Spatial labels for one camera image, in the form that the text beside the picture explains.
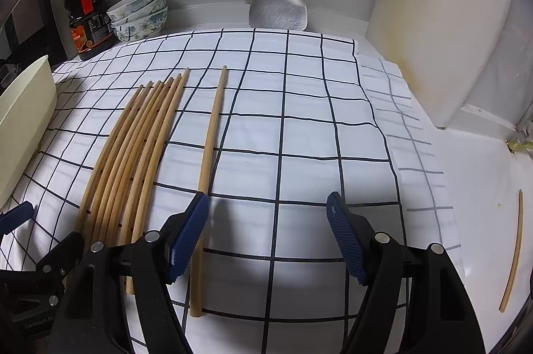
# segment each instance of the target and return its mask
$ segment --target bowl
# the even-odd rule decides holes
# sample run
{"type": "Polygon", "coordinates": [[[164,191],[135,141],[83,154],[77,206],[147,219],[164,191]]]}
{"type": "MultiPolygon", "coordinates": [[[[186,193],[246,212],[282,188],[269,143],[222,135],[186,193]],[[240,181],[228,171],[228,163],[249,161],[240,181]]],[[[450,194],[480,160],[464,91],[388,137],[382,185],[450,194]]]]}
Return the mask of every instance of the bowl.
{"type": "Polygon", "coordinates": [[[118,22],[111,23],[111,27],[122,26],[128,22],[135,22],[135,20],[139,20],[142,17],[154,14],[155,12],[161,11],[164,8],[166,8],[166,0],[154,0],[148,5],[142,7],[140,10],[135,11],[129,16],[123,18],[122,20],[118,20],[118,22]]]}
{"type": "Polygon", "coordinates": [[[0,208],[37,150],[56,102],[48,56],[22,71],[0,96],[0,208]]]}
{"type": "Polygon", "coordinates": [[[118,22],[124,17],[133,14],[135,11],[139,11],[142,7],[145,7],[154,0],[121,0],[114,4],[107,11],[107,15],[111,19],[111,22],[118,22]]]}
{"type": "Polygon", "coordinates": [[[166,23],[169,7],[145,16],[134,22],[128,22],[113,28],[115,35],[121,41],[142,40],[155,32],[159,32],[166,23]]]}

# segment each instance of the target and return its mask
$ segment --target blue gripper pad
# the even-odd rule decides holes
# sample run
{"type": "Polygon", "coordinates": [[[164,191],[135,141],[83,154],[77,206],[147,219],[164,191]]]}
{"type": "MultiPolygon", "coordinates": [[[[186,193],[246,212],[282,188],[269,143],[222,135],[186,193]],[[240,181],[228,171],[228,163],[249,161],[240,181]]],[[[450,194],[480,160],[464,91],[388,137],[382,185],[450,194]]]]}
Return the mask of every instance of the blue gripper pad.
{"type": "Polygon", "coordinates": [[[183,223],[180,233],[171,246],[167,278],[172,282],[175,282],[179,276],[185,273],[196,243],[207,222],[207,217],[209,217],[209,197],[207,194],[202,194],[196,205],[190,210],[187,220],[183,223]]]}
{"type": "Polygon", "coordinates": [[[18,207],[0,215],[0,235],[7,235],[33,217],[33,205],[25,201],[18,207]]]}
{"type": "Polygon", "coordinates": [[[364,269],[363,249],[348,220],[351,213],[337,192],[328,196],[326,213],[348,273],[350,276],[356,277],[360,284],[366,284],[368,273],[364,269]]]}

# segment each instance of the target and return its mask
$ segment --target checkered tablecloth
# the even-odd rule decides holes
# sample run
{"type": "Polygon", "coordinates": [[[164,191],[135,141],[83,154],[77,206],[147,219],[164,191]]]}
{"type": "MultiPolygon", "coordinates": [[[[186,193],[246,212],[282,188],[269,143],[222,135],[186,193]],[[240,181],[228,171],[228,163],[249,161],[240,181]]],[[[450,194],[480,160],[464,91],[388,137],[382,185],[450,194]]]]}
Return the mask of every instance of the checkered tablecloth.
{"type": "MultiPolygon", "coordinates": [[[[166,35],[60,66],[41,150],[4,208],[28,200],[37,215],[5,237],[2,268],[32,270],[72,230],[135,88],[189,67],[145,230],[185,210],[223,65],[230,71],[205,231],[205,315],[187,315],[187,274],[169,287],[195,353],[339,352],[365,288],[347,275],[331,233],[332,191],[400,243],[442,243],[463,272],[444,176],[398,67],[358,55],[353,40],[251,29],[166,35]]],[[[403,331],[403,285],[390,352],[403,331]]],[[[133,297],[127,308],[134,348],[147,352],[133,297]]]]}

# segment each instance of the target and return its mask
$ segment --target stack of bowls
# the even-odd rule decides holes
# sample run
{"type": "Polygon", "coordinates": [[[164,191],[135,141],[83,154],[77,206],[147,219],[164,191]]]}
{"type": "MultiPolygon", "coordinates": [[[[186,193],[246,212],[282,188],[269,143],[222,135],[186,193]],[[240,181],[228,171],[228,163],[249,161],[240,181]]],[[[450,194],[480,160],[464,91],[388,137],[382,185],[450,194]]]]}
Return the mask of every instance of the stack of bowls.
{"type": "Polygon", "coordinates": [[[159,34],[168,14],[166,0],[121,0],[107,11],[111,27],[121,41],[159,34]]]}

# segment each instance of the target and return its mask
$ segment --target metal spatula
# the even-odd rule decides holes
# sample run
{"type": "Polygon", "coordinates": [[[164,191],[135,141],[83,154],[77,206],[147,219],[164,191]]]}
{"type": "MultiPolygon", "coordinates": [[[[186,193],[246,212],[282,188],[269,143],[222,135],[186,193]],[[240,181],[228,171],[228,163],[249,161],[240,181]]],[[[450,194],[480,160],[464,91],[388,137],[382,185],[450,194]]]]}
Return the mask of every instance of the metal spatula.
{"type": "Polygon", "coordinates": [[[303,31],[307,5],[305,0],[252,0],[249,23],[250,27],[303,31]]]}

